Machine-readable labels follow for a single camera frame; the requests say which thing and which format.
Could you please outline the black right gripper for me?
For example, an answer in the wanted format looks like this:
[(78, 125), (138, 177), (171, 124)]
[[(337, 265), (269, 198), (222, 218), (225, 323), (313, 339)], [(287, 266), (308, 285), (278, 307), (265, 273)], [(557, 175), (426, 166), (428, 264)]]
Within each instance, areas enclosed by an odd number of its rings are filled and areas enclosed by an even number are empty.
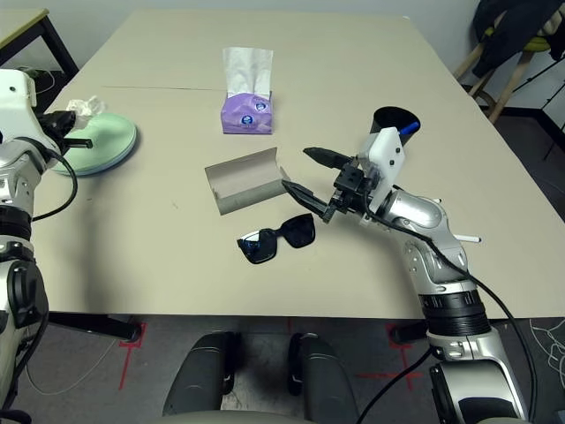
[(365, 213), (366, 203), (381, 182), (380, 173), (375, 167), (371, 165), (365, 171), (357, 157), (326, 148), (304, 148), (303, 152), (316, 163), (340, 172), (335, 179), (335, 192), (330, 201), (322, 201), (298, 183), (283, 180), (282, 186), (299, 205), (313, 212), (323, 223), (329, 223), (337, 210), (342, 213)]

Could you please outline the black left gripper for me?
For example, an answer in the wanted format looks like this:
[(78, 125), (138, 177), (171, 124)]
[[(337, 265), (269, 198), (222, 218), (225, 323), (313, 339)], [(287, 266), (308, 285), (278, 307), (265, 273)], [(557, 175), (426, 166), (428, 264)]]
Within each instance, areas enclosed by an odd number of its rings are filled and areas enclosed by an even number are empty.
[(77, 114), (72, 110), (57, 110), (54, 112), (39, 114), (38, 122), (43, 132), (54, 141), (55, 145), (60, 148), (92, 148), (91, 139), (69, 138), (63, 139), (63, 131), (71, 131), (77, 121)]

